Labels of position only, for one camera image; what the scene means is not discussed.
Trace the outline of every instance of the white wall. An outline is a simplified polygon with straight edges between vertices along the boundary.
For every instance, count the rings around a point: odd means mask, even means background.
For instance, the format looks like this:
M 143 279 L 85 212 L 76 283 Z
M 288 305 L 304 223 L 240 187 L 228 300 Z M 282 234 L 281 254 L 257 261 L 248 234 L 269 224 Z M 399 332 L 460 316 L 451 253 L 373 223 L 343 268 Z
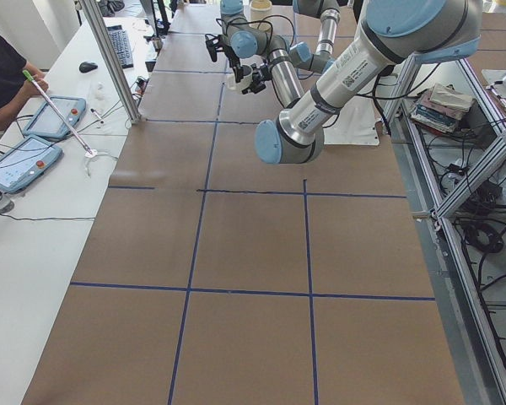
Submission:
M 51 32 L 58 49 L 63 50 L 78 30 L 73 0 L 32 0 Z
M 39 68 L 50 68 L 78 29 L 73 0 L 0 0 L 0 35 Z

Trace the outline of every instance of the white table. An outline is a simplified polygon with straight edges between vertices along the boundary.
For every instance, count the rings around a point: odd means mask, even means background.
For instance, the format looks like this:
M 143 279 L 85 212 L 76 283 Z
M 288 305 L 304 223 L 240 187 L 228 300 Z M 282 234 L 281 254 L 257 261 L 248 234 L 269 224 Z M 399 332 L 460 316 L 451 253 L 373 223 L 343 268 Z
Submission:
M 127 82 L 148 77 L 144 59 L 148 45 L 143 35 L 152 30 L 142 19 L 106 19 L 128 31 L 134 53 L 133 68 L 124 70 Z M 81 74 L 78 65 L 92 61 L 99 68 Z M 84 97 L 88 111 L 79 123 L 83 128 L 95 117 L 89 108 L 111 108 L 119 99 L 88 24 L 78 30 L 57 59 L 46 80 L 49 95 Z M 94 89 L 102 84 L 102 100 Z M 20 115 L 31 114 L 42 98 L 30 100 Z M 130 124 L 123 109 L 105 119 L 100 127 L 83 132 L 90 147 L 118 156 Z M 22 139 L 13 124 L 1 143 L 13 146 Z M 90 163 L 91 177 L 83 168 L 84 150 L 74 139 L 58 144 L 62 159 L 24 192 L 13 196 L 9 214 L 20 218 L 94 217 L 105 194 L 116 162 L 101 157 Z M 0 405 L 19 404 L 51 331 L 70 278 L 92 226 L 84 221 L 22 221 L 0 217 Z

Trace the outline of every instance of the stack of books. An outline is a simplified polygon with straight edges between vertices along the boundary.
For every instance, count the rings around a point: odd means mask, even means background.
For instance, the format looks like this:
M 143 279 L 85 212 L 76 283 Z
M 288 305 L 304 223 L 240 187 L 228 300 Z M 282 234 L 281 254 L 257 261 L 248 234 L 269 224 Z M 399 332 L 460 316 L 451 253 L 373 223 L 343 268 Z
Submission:
M 474 99 L 442 84 L 423 92 L 412 107 L 411 119 L 432 132 L 452 133 L 472 107 Z

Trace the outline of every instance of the keyboard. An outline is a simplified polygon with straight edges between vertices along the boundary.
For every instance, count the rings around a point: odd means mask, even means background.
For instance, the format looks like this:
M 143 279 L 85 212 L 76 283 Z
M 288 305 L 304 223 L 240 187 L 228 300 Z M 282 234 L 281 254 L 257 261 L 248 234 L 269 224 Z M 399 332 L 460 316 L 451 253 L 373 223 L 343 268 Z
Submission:
M 108 27 L 107 31 L 109 32 L 110 43 L 115 50 L 115 54 L 118 56 L 118 61 L 122 68 L 132 68 L 133 55 L 127 32 L 121 28 L 121 25 Z

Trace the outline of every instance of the person's arm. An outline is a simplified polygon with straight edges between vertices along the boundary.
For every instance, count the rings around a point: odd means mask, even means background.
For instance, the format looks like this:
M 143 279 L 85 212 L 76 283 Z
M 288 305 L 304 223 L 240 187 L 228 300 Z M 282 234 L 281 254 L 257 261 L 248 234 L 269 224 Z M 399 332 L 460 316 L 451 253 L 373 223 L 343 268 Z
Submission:
M 45 80 L 40 77 L 34 77 L 34 79 L 43 90 L 47 91 L 49 85 L 45 82 Z M 12 98 L 12 100 L 9 101 L 4 107 L 0 108 L 0 131 L 5 131 L 8 129 L 9 125 L 15 121 L 15 118 L 22 110 L 26 102 L 30 99 L 30 97 L 34 95 L 40 95 L 40 93 L 31 82 L 25 80 L 23 86 Z

